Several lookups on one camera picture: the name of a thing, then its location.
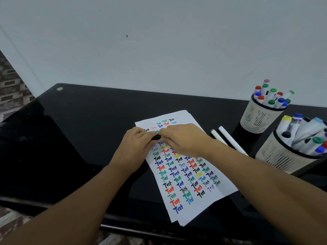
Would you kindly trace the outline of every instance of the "person's left hand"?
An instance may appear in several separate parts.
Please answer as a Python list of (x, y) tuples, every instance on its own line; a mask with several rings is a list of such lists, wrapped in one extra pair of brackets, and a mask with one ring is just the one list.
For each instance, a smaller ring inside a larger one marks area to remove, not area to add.
[(146, 132), (140, 127), (133, 127), (123, 137), (109, 165), (122, 169), (128, 174), (134, 173), (143, 163), (151, 147), (158, 140), (151, 140), (157, 133)]

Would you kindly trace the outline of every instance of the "human arm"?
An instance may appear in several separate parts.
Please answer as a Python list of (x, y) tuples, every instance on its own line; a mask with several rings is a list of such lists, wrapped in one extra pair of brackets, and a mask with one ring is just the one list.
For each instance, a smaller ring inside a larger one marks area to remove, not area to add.
[(194, 124), (168, 126), (159, 135), (176, 152), (203, 157), (294, 244), (326, 244), (327, 193), (228, 147)]
[(128, 130), (111, 162), (81, 188), (42, 212), (0, 245), (91, 244), (117, 191), (143, 163), (156, 132)]

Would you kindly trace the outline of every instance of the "stack of paper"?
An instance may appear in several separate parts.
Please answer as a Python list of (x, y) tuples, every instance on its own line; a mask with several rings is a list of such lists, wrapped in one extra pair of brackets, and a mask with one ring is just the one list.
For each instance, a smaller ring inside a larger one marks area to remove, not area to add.
[[(146, 131), (158, 132), (169, 125), (199, 124), (186, 110), (136, 122)], [(237, 191), (216, 167), (200, 157), (180, 155), (162, 142), (146, 157), (159, 187), (171, 222), (184, 226), (213, 202)]]

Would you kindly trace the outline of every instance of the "pen holder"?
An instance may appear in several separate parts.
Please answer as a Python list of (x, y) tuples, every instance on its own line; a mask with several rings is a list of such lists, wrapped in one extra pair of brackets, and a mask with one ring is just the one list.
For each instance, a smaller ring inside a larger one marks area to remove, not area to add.
[(291, 174), (313, 161), (323, 158), (323, 155), (310, 156), (292, 149), (277, 136), (275, 128), (255, 158)]
[(264, 104), (257, 102), (251, 96), (251, 99), (241, 118), (241, 126), (251, 133), (263, 133), (275, 119), (284, 111), (285, 108), (267, 107)]

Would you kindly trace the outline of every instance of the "black rim of pen holder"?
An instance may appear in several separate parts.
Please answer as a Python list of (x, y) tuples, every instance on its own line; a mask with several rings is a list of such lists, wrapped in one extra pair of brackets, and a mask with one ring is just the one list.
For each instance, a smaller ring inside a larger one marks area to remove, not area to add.
[(324, 157), (324, 154), (317, 155), (317, 156), (311, 156), (311, 155), (304, 154), (304, 153), (302, 153), (302, 152), (299, 152), (299, 151), (297, 151), (297, 150), (291, 148), (290, 146), (288, 146), (287, 144), (285, 144), (285, 143), (284, 143), (284, 142), (279, 138), (279, 136), (277, 135), (276, 130), (277, 130), (277, 127), (273, 130), (273, 134), (274, 134), (275, 139), (276, 139), (276, 140), (277, 140), (281, 145), (283, 145), (284, 148), (286, 148), (286, 149), (289, 150), (290, 152), (292, 152), (292, 153), (294, 153), (294, 154), (296, 154), (296, 155), (298, 155), (298, 156), (302, 156), (302, 157), (308, 158), (308, 159), (316, 159), (316, 160), (318, 160), (318, 159), (321, 159), (321, 158)]
[(287, 109), (288, 105), (284, 108), (273, 108), (273, 107), (268, 107), (268, 106), (265, 106), (264, 104), (262, 103), (259, 103), (255, 98), (254, 98), (254, 94), (251, 95), (251, 99), (253, 100), (254, 103), (256, 103), (258, 106), (260, 107), (263, 107), (264, 109), (268, 109), (268, 110), (271, 110), (271, 111), (284, 111)]

